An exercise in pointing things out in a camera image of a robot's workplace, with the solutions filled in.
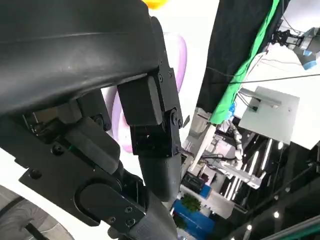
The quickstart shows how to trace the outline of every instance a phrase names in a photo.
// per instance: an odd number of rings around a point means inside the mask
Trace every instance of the potted plant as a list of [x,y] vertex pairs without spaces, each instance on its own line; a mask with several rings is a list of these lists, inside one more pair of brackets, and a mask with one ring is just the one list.
[[179,216],[178,214],[175,214],[173,216],[173,220],[174,220],[174,223],[177,228],[185,229],[187,227],[187,224],[186,224],[185,220],[183,219],[183,217]]
[[192,213],[199,211],[201,208],[201,202],[189,193],[184,194],[181,203]]

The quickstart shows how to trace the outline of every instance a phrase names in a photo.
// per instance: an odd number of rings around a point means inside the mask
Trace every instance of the black curtain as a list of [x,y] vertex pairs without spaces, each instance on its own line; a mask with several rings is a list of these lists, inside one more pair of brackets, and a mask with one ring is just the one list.
[[[281,0],[278,4],[259,52],[270,41],[288,3],[289,0]],[[220,0],[206,63],[207,67],[216,71],[208,68],[205,70],[197,107],[210,113],[215,110],[232,75],[248,59],[253,42],[272,4],[273,0]]]

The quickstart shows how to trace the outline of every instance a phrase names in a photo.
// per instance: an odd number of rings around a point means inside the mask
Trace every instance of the yellow object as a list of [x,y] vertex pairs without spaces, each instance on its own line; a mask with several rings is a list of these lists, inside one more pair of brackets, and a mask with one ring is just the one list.
[[143,0],[150,9],[158,9],[166,4],[168,0]]

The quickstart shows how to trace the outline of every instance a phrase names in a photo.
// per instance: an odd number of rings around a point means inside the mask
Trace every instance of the white panel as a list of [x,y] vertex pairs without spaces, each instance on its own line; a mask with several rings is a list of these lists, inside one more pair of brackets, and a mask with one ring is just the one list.
[[255,92],[279,100],[282,104],[279,107],[271,107],[261,101],[256,112],[247,108],[239,126],[285,144],[290,144],[299,98],[260,86]]

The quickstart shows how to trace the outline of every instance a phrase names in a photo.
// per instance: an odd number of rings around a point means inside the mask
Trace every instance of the ceiling light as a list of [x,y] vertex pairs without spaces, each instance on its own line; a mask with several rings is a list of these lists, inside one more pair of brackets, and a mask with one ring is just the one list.
[[236,176],[233,180],[233,183],[232,183],[232,186],[231,186],[231,189],[230,189],[230,192],[228,194],[228,197],[226,198],[228,201],[232,198],[233,194],[234,194],[234,191],[235,191],[235,188],[236,188],[236,185],[237,185],[237,181],[238,181],[238,177]]
[[280,214],[279,214],[278,211],[275,211],[275,212],[273,213],[273,216],[274,216],[274,218],[278,219],[279,216],[280,216]]
[[252,173],[254,172],[258,156],[259,156],[259,151],[256,151],[254,156],[253,156],[253,160],[252,160],[252,163],[251,163],[251,166],[250,166],[249,175],[252,175]]
[[224,197],[225,197],[225,198],[226,198],[227,195],[228,195],[228,191],[229,191],[230,186],[231,186],[231,182],[229,182],[229,185],[228,185],[228,187],[227,187],[227,189],[226,189],[226,191],[225,191],[225,194],[224,194]]
[[284,147],[284,143],[282,142],[282,141],[280,141],[279,143],[278,143],[278,149],[280,150],[280,149],[282,149]]
[[270,152],[270,149],[271,149],[271,144],[272,144],[272,139],[270,138],[269,141],[268,141],[268,145],[266,147],[265,154],[264,154],[263,162],[262,162],[262,165],[261,165],[261,170],[264,170],[265,167],[266,167],[267,159],[268,159],[269,152]]

